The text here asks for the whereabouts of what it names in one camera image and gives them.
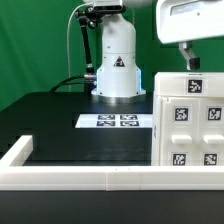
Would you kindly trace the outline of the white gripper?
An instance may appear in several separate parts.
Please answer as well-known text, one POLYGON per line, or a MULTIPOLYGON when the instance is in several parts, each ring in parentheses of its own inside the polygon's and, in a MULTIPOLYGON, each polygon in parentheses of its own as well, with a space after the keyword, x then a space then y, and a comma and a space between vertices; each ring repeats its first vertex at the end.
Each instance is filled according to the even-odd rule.
POLYGON ((180 42, 187 69, 199 70, 192 41, 224 36, 224 0, 158 0, 156 27, 163 44, 180 42))

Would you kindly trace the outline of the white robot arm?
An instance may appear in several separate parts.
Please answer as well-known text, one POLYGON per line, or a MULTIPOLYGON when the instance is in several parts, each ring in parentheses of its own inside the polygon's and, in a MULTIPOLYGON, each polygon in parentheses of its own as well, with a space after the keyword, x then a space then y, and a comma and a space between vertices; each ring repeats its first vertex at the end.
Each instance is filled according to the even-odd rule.
POLYGON ((132 103, 145 97, 136 65, 136 30, 122 13, 128 8, 156 6, 156 29, 164 44, 177 43, 189 70, 200 68, 192 42, 224 36, 224 0, 83 0, 92 24, 102 24, 102 64, 92 98, 132 103))

